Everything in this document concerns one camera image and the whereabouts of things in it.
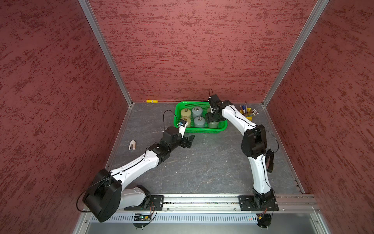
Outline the green canister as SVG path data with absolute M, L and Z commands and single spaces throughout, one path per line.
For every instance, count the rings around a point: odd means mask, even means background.
M 208 128 L 211 128 L 211 129 L 217 129 L 218 126 L 219 126 L 219 122 L 216 122 L 216 121 L 210 122 L 208 124 Z

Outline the blue-grey canister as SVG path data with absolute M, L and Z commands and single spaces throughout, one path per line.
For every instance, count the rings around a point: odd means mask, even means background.
M 195 119 L 196 117 L 202 116 L 203 109 L 199 106 L 195 106 L 194 108 L 192 108 L 191 112 L 192 112 L 192 118 Z
M 206 120 L 202 116 L 198 116 L 194 119 L 194 127 L 195 128 L 204 128 Z

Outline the yellow-green canister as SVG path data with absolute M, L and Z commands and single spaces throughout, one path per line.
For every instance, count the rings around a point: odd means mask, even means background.
M 190 109 L 188 108 L 183 108 L 181 111 L 180 111 L 180 114 L 181 114 L 181 117 L 186 117 L 186 118 L 191 118 L 192 116 L 192 112 Z
M 191 127 L 191 119 L 188 118 L 188 117 L 183 117 L 182 120 L 186 121 L 187 122 L 187 128 L 190 128 Z

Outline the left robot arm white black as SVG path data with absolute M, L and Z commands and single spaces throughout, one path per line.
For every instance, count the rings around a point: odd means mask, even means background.
M 177 147 L 190 148 L 195 136 L 185 136 L 185 128 L 168 127 L 161 140 L 148 147 L 137 159 L 112 171 L 100 170 L 80 198 L 99 222 L 110 219 L 118 210 L 152 205 L 144 186 L 128 188 L 138 177 L 166 161 Z

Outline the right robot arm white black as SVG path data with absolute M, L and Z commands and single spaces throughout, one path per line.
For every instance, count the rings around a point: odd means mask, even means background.
M 241 150 L 250 162 L 253 175 L 253 203 L 257 209 L 264 209 L 275 201 L 267 174 L 265 128 L 249 121 L 229 100 L 222 101 L 217 95 L 212 95 L 208 103 L 211 111 L 206 114 L 207 122 L 229 121 L 241 133 Z

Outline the green plastic basket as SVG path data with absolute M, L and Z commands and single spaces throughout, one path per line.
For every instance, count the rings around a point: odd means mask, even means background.
M 183 109 L 189 109 L 192 110 L 194 107 L 199 106 L 203 109 L 202 116 L 205 119 L 206 118 L 206 111 L 210 107 L 208 101 L 182 101 L 176 104 L 175 107 L 175 115 L 173 120 L 173 124 L 176 128 L 178 128 L 179 120 L 181 119 L 181 111 Z M 188 127 L 186 129 L 186 133 L 204 133 L 204 134 L 218 134 L 228 127 L 228 121 L 222 121 L 218 122 L 217 128 L 208 128 L 208 124 L 205 123 L 204 128 L 195 128 L 194 122 L 191 120 L 191 127 Z

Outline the yellow pen bucket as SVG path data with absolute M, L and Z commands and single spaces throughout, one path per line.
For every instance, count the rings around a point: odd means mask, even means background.
M 247 108 L 246 112 L 244 112 L 244 109 L 241 109 L 240 113 L 243 114 L 249 121 L 252 121 L 257 112 L 254 109 L 252 110 L 251 108 Z

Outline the small beige clip object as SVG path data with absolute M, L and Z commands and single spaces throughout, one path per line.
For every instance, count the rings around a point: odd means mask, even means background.
M 129 144 L 128 150 L 129 150 L 129 151 L 134 151 L 134 150 L 136 150 L 136 141 L 135 141 L 135 140 L 131 140 L 131 141 L 130 141 L 130 144 Z

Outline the yellow glue stick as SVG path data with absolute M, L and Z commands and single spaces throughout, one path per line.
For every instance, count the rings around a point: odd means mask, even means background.
M 149 99 L 147 99 L 146 103 L 158 103 L 158 100 L 149 100 Z

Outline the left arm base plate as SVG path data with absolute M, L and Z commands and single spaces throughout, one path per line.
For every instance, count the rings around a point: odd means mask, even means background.
M 145 200 L 139 206 L 130 206 L 123 208 L 125 211 L 161 211 L 163 209 L 164 196 L 150 195 L 146 196 Z

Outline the aluminium front rail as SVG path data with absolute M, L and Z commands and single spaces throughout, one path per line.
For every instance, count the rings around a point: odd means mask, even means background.
M 313 195 L 278 195 L 279 211 L 241 211 L 238 196 L 250 195 L 163 195 L 161 211 L 118 210 L 105 223 L 132 223 L 142 226 L 154 223 L 254 224 L 266 228 L 275 214 L 316 216 L 320 208 Z

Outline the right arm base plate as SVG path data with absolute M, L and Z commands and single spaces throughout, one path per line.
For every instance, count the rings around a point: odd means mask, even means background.
M 238 196 L 241 211 L 279 211 L 278 203 L 273 195 Z

